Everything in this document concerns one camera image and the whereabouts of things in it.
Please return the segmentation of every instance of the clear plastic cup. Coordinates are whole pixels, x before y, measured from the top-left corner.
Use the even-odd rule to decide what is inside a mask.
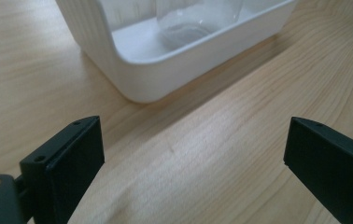
[[[182,47],[237,22],[244,0],[156,0],[164,42]]]

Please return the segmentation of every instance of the wooden surface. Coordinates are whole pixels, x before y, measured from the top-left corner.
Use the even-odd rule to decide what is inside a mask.
[[[278,35],[138,105],[53,0],[0,0],[0,173],[91,115],[106,164],[70,223],[337,223],[283,153],[292,116],[353,138],[353,1],[301,0]]]

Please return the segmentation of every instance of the wood grain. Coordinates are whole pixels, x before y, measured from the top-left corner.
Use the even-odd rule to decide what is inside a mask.
[[[283,153],[291,116],[353,138],[353,1],[301,0],[278,35],[138,105],[53,0],[0,0],[0,174],[90,115],[106,164],[70,223],[338,223]]]

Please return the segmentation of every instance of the white bin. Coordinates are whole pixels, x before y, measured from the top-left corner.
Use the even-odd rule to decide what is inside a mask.
[[[162,44],[155,0],[56,0],[80,47],[135,102],[164,97],[279,32],[297,0],[246,0],[238,22],[180,49]]]

